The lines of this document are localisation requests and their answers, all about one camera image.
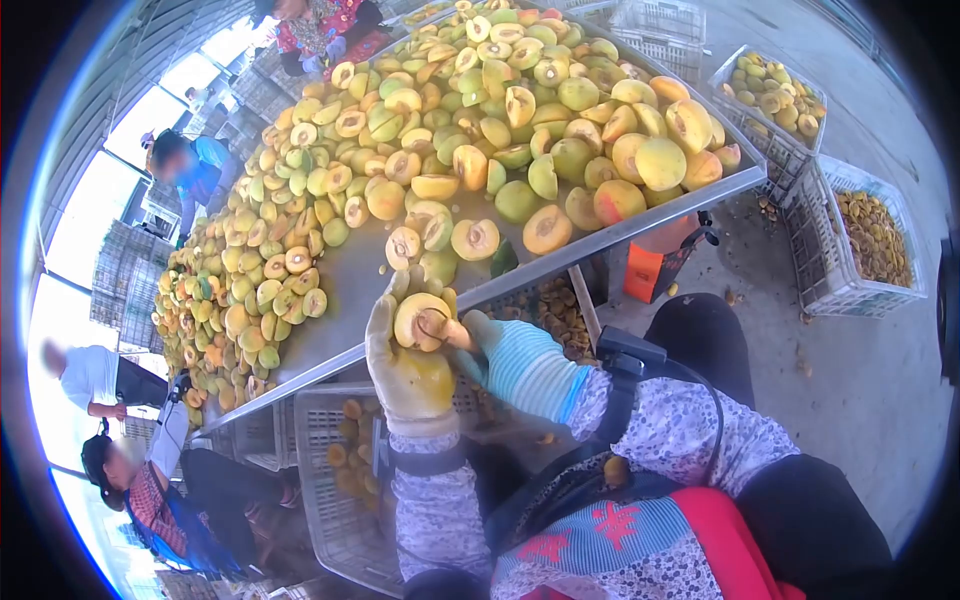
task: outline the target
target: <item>apricot half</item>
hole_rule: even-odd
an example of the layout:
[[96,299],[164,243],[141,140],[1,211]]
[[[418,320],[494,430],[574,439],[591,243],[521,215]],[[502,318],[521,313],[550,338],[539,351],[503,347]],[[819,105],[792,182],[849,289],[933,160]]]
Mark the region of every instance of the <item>apricot half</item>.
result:
[[482,221],[465,219],[454,226],[453,233],[450,235],[450,245],[464,260],[490,258],[500,245],[500,230],[490,219]]
[[556,204],[544,206],[523,226],[523,246],[543,256],[564,246],[573,234],[573,224]]
[[593,194],[593,213],[609,227],[647,209],[643,193],[628,181],[604,181]]

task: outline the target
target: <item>work glove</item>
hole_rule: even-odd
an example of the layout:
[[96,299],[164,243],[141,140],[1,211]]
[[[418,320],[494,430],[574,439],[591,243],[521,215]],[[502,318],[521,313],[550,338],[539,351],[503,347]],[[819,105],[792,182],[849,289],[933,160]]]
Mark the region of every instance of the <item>work glove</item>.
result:
[[326,57],[330,59],[330,64],[336,64],[347,53],[347,41],[343,36],[336,36],[326,44]]
[[549,333],[524,321],[492,321],[471,310],[462,323],[486,359],[456,350],[465,374],[517,410],[566,423],[592,367],[567,360]]
[[417,292],[438,297],[442,290],[437,279],[424,281],[423,267],[414,265],[394,273],[373,305],[367,323],[367,368],[392,433],[432,437],[459,427],[452,402],[456,381],[446,357],[439,351],[403,348],[392,341],[394,315],[403,299]]

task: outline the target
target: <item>blue striped glove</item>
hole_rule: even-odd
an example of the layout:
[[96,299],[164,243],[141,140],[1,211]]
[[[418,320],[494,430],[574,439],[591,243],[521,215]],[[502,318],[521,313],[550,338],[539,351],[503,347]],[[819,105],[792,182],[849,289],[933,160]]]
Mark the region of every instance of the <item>blue striped glove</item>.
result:
[[535,325],[491,321],[478,310],[469,311],[462,323],[487,359],[482,365],[457,350],[463,372],[517,410],[566,423],[592,367],[567,360],[560,344]]

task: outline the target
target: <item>white shirt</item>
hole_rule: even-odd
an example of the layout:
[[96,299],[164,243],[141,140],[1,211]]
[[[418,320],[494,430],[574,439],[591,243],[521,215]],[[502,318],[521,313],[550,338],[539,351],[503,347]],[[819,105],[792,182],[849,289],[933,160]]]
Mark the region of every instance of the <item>white shirt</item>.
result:
[[116,404],[119,360],[119,354],[103,346],[69,349],[60,376],[63,392],[84,412],[90,402]]

